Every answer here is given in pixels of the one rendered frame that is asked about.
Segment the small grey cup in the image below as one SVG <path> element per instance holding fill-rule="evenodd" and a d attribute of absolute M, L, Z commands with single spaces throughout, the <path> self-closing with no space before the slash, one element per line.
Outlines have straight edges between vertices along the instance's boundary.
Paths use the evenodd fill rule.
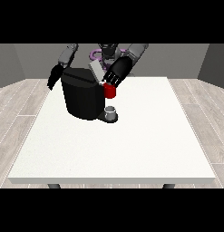
<path fill-rule="evenodd" d="M 105 109 L 104 109 L 104 112 L 105 112 L 105 119 L 108 120 L 108 121 L 112 121 L 115 119 L 116 117 L 116 110 L 113 106 L 107 106 Z"/>

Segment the pale grey machine lid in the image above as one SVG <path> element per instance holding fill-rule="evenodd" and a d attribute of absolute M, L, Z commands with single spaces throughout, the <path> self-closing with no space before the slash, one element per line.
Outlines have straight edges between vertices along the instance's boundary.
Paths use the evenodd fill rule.
<path fill-rule="evenodd" d="M 89 63 L 89 68 L 93 72 L 93 75 L 97 82 L 100 82 L 103 79 L 104 71 L 101 67 L 101 64 L 98 60 L 94 60 Z"/>

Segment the red pod holder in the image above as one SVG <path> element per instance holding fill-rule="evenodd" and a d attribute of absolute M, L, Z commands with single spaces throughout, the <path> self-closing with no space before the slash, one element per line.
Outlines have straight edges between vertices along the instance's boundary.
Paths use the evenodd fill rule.
<path fill-rule="evenodd" d="M 103 84 L 104 89 L 104 97 L 107 99 L 112 99 L 116 96 L 116 87 L 114 85 L 110 85 L 108 83 Z"/>

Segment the black coffee machine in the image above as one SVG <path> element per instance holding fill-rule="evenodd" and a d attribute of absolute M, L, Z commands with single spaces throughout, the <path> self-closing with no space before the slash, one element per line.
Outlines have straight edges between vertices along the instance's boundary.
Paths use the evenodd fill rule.
<path fill-rule="evenodd" d="M 114 123 L 118 114 L 112 121 L 105 119 L 105 100 L 103 85 L 100 85 L 90 69 L 68 67 L 61 77 L 63 96 L 67 111 L 81 120 L 101 120 Z"/>

